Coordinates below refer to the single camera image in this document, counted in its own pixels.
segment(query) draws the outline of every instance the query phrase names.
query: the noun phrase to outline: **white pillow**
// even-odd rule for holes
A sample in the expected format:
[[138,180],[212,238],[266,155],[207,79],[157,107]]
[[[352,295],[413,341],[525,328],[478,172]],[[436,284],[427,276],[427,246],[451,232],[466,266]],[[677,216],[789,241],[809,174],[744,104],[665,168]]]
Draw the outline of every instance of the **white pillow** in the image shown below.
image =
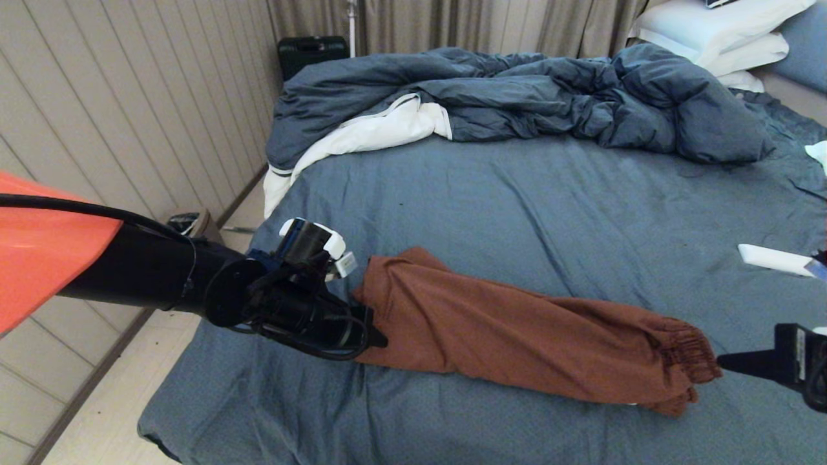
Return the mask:
[[671,0],[635,20],[629,37],[640,37],[706,66],[813,3],[815,0],[738,0],[709,9],[701,0]]
[[773,32],[745,46],[722,53],[704,68],[715,76],[722,76],[784,60],[788,53],[790,53],[790,44],[786,43],[780,33]]
[[747,71],[735,71],[734,73],[718,76],[718,81],[720,81],[724,87],[730,89],[748,90],[757,93],[764,91],[764,83]]

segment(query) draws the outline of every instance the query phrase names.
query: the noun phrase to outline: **white tile floor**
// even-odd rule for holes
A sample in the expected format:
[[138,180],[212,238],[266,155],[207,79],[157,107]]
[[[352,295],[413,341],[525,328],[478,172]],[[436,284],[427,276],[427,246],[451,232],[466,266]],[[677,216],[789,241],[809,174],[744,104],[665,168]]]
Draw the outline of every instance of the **white tile floor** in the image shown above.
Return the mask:
[[[263,221],[262,183],[225,226],[257,228]],[[244,252],[251,235],[222,231],[225,244]],[[200,318],[156,311],[121,354],[60,436],[44,465],[171,465],[158,448],[138,438],[146,403],[192,340]]]

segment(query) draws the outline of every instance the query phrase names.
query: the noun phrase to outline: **black case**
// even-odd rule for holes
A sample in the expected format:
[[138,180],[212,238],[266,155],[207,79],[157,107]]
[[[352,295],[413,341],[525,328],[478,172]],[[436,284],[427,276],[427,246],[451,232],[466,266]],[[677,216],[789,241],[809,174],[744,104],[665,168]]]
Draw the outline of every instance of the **black case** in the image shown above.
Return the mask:
[[287,37],[279,41],[279,65],[284,82],[307,65],[347,57],[347,42],[340,36]]

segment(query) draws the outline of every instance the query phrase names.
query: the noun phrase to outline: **mattress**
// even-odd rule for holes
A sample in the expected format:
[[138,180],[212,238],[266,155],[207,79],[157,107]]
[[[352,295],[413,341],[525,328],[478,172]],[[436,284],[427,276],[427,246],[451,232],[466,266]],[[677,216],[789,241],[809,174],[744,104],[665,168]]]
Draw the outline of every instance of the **mattress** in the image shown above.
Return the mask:
[[[683,319],[718,354],[772,346],[776,323],[823,325],[823,282],[751,267],[742,242],[809,255],[827,187],[803,146],[827,129],[763,94],[737,100],[774,145],[699,164],[568,134],[405,146],[307,168],[251,247],[302,217],[362,263],[427,248],[454,271]],[[361,271],[331,285],[348,298]],[[182,463],[821,463],[824,418],[793,391],[725,373],[680,419],[461,375],[313,358],[202,324],[141,417]]]

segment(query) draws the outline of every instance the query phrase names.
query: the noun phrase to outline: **brown pants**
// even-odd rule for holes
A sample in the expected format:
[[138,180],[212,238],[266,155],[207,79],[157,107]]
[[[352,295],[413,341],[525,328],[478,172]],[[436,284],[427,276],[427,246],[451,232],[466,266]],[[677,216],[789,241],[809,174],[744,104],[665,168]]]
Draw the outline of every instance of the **brown pants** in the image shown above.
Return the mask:
[[703,333],[680,320],[458,275],[422,248],[372,257],[354,296],[390,341],[361,354],[362,363],[460,372],[670,416],[697,401],[694,383],[721,376]]

